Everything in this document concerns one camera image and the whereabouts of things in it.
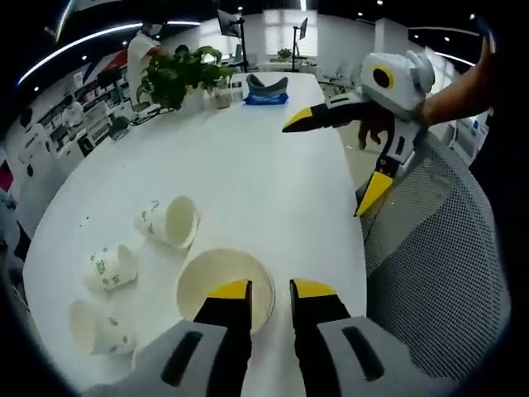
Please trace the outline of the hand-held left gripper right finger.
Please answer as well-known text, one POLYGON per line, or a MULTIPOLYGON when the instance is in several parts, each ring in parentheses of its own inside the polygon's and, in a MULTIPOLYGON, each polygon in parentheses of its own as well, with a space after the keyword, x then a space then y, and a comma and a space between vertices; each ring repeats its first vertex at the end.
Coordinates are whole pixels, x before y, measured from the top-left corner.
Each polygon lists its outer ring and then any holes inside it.
POLYGON ((307 396, 425 396, 430 378, 408 348, 370 319, 353 317, 329 285, 289 281, 294 349, 307 396))

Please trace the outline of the person's right hand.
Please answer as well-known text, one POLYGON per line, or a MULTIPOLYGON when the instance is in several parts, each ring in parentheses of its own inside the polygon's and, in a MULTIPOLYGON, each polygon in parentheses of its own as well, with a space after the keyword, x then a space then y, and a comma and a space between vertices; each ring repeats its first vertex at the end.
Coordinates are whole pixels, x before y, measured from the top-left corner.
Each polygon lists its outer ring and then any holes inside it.
MULTIPOLYGON (((439 112, 431 100, 425 100, 413 112, 412 120, 422 128, 428 128, 438 123, 439 112)), ((366 147, 367 137, 376 144, 380 144, 381 132, 393 132, 395 129, 394 114, 377 103, 368 103, 367 111, 360 120, 358 131, 359 149, 366 147)))

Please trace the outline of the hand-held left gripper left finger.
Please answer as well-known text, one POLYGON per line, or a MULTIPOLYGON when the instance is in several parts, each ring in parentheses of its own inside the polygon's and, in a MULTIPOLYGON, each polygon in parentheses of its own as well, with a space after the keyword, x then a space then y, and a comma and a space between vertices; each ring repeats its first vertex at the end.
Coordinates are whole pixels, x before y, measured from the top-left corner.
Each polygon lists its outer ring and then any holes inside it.
POLYGON ((194 320, 168 329, 137 357, 125 396, 239 396, 251 355, 252 282, 207 294, 194 320))

